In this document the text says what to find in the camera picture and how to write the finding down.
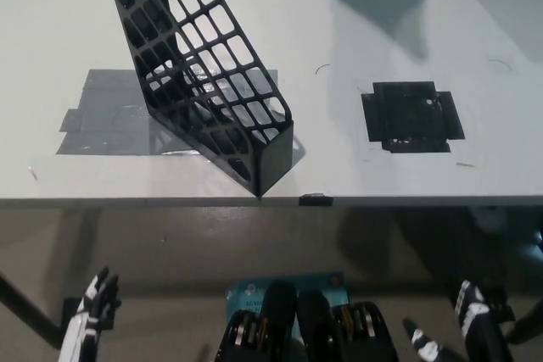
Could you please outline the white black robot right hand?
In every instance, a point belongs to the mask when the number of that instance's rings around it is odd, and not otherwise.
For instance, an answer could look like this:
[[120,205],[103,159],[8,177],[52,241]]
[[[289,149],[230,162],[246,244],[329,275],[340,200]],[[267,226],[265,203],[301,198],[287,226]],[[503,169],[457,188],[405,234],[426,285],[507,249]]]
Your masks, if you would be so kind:
[[421,361],[512,361],[506,339],[480,289],[469,280],[450,284],[454,306],[467,357],[429,337],[415,321],[402,321],[406,335]]

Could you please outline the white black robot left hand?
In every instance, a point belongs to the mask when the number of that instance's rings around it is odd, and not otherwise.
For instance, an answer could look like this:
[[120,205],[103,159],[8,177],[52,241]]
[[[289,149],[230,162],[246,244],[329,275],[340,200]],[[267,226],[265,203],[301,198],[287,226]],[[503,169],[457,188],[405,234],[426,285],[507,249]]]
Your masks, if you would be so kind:
[[119,276],[105,266],[92,278],[68,321],[58,361],[96,361],[100,337],[114,328],[120,306]]

